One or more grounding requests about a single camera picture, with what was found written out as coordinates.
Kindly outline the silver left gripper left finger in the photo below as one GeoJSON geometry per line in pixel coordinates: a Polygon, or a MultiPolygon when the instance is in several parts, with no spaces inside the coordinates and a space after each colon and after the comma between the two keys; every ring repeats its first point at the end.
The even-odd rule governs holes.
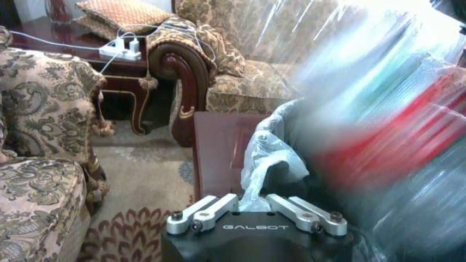
{"type": "Polygon", "coordinates": [[[223,197],[207,195],[184,210],[174,211],[167,219],[167,233],[182,235],[188,230],[195,233],[214,229],[216,221],[227,213],[238,210],[238,195],[223,197]]]}

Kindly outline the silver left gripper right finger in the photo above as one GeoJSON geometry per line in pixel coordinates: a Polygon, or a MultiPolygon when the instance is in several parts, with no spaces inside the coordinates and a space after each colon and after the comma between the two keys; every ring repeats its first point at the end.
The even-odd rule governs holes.
{"type": "Polygon", "coordinates": [[[269,194],[266,200],[271,210],[289,218],[299,230],[311,234],[322,231],[331,236],[347,235],[347,220],[339,212],[327,212],[298,196],[287,199],[277,194],[269,194]]]}

